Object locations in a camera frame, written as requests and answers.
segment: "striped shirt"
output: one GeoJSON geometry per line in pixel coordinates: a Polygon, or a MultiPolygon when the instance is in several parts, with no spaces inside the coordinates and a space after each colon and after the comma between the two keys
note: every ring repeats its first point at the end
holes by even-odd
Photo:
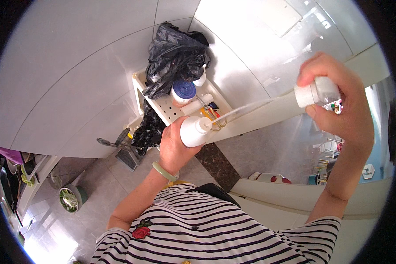
{"type": "Polygon", "coordinates": [[[323,217],[274,231],[236,205],[180,184],[158,193],[131,228],[111,228],[97,239],[92,263],[327,263],[340,219],[323,217]],[[136,227],[148,222],[148,234],[136,227]]]}

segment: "jade bangle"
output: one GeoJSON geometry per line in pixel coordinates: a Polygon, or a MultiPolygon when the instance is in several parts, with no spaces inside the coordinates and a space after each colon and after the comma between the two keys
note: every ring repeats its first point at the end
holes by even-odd
{"type": "Polygon", "coordinates": [[[174,177],[173,175],[171,175],[169,172],[167,172],[165,169],[163,169],[160,164],[158,164],[157,162],[153,162],[152,166],[154,167],[154,169],[156,171],[158,171],[161,175],[163,175],[163,177],[167,178],[169,181],[171,182],[176,182],[177,178],[174,177]]]}

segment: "black plastic bag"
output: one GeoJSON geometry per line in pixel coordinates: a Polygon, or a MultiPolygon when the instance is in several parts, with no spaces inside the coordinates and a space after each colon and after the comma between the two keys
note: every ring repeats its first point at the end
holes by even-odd
{"type": "Polygon", "coordinates": [[[154,111],[147,100],[144,99],[144,117],[139,128],[135,131],[132,138],[132,146],[140,156],[144,156],[148,147],[159,147],[161,135],[166,125],[154,111]]]}
{"type": "Polygon", "coordinates": [[[149,64],[146,70],[148,88],[144,95],[157,99],[168,94],[176,80],[192,82],[208,68],[210,57],[206,53],[208,41],[201,32],[185,33],[164,22],[149,46],[149,64]]]}

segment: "gray floor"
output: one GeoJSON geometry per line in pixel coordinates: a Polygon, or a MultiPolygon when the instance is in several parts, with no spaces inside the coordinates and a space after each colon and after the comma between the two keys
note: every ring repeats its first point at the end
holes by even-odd
{"type": "MultiPolygon", "coordinates": [[[[306,184],[323,155],[313,145],[327,142],[329,136],[316,131],[311,118],[303,114],[216,145],[241,177],[272,172],[293,183],[306,184]]],[[[95,240],[105,231],[111,212],[146,177],[159,156],[157,149],[150,150],[135,172],[130,172],[115,154],[97,160],[63,158],[53,170],[53,177],[42,184],[23,219],[24,226],[31,220],[33,224],[28,231],[21,230],[25,249],[36,263],[75,259],[89,263],[95,240]],[[57,190],[74,178],[89,198],[79,212],[70,214],[59,204],[57,190]]],[[[198,186],[216,183],[195,157],[181,169],[180,179],[198,186]]]]}
{"type": "Polygon", "coordinates": [[[322,153],[313,145],[332,135],[317,131],[312,119],[302,114],[242,136],[216,142],[242,178],[254,172],[277,173],[292,183],[308,184],[322,153]]]}
{"type": "MultiPolygon", "coordinates": [[[[111,212],[146,177],[152,162],[158,161],[159,152],[151,149],[135,172],[130,172],[115,154],[96,161],[63,158],[53,171],[54,177],[41,185],[21,230],[26,240],[24,248],[37,264],[61,264],[75,259],[89,263],[95,240],[105,231],[111,212]],[[77,213],[70,214],[59,204],[57,193],[60,185],[74,175],[79,175],[76,185],[83,187],[89,198],[77,213]]],[[[181,169],[180,180],[196,185],[216,183],[195,157],[181,169]]]]}

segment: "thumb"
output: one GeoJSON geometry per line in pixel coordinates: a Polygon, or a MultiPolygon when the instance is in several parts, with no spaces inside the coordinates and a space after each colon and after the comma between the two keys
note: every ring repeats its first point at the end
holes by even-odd
{"type": "Polygon", "coordinates": [[[334,130],[339,118],[338,115],[333,111],[327,111],[321,106],[315,104],[307,106],[305,111],[315,121],[321,130],[330,133],[334,130]]]}
{"type": "Polygon", "coordinates": [[[189,151],[189,153],[191,153],[192,155],[195,155],[195,154],[197,154],[197,153],[201,150],[201,148],[202,148],[203,145],[205,145],[205,143],[202,144],[202,145],[196,146],[196,147],[191,147],[191,148],[188,149],[188,151],[189,151]]]}

